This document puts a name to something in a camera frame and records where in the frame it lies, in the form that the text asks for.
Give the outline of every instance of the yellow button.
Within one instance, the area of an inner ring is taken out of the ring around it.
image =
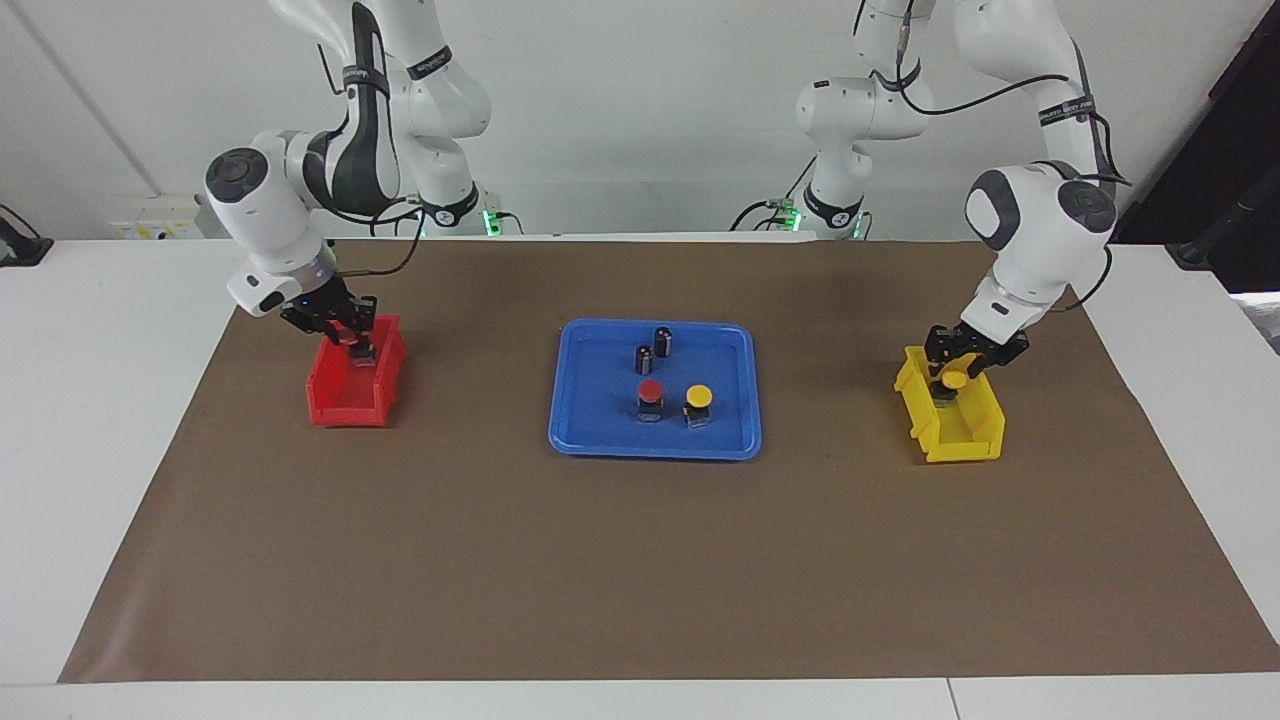
[[[969,373],[964,370],[947,370],[942,373],[942,384],[950,389],[963,389],[969,384]]]
[[[690,406],[699,410],[703,407],[710,407],[712,397],[712,388],[707,386],[694,386],[685,393],[685,401],[689,402]]]

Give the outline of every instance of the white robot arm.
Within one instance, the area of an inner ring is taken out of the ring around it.
[[[801,126],[819,147],[805,192],[801,227],[847,237],[861,208],[870,160],[852,143],[920,135],[933,97],[911,47],[936,0],[864,0],[855,49],[872,67],[867,79],[836,78],[805,90]],[[1039,110],[1048,158],[983,173],[965,204],[969,225],[998,258],[955,328],[934,327],[925,351],[936,370],[969,363],[970,377],[1005,365],[1028,347],[1066,284],[1111,238],[1121,181],[1103,142],[1083,58],[1052,0],[955,0],[955,37],[965,60],[1021,87]],[[946,388],[937,388],[946,395]]]
[[[472,179],[456,140],[485,131],[489,97],[453,58],[431,0],[269,1],[342,59],[347,117],[334,131],[264,132],[209,167],[210,204],[250,254],[228,290],[250,314],[280,309],[358,359],[374,300],[347,291],[310,214],[372,224],[412,201],[430,234],[485,234],[497,199]],[[402,165],[416,197],[401,196]]]

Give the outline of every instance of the white table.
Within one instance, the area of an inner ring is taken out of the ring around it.
[[[0,719],[1277,716],[1280,675],[55,687],[234,309],[223,282],[239,259],[225,241],[65,242],[0,272]],[[1117,247],[1088,311],[1280,633],[1280,357],[1212,277],[1161,249]]]

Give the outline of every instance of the black curtain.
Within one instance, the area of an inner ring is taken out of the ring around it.
[[[1151,195],[1121,220],[1119,242],[1194,241],[1280,163],[1280,3],[1210,97],[1212,109]],[[1231,292],[1280,291],[1280,193],[1271,193],[1208,256]]]

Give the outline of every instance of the power outlet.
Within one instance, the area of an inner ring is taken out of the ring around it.
[[[200,240],[229,237],[206,205],[177,196],[146,199],[141,208],[120,210],[111,223],[122,240]]]

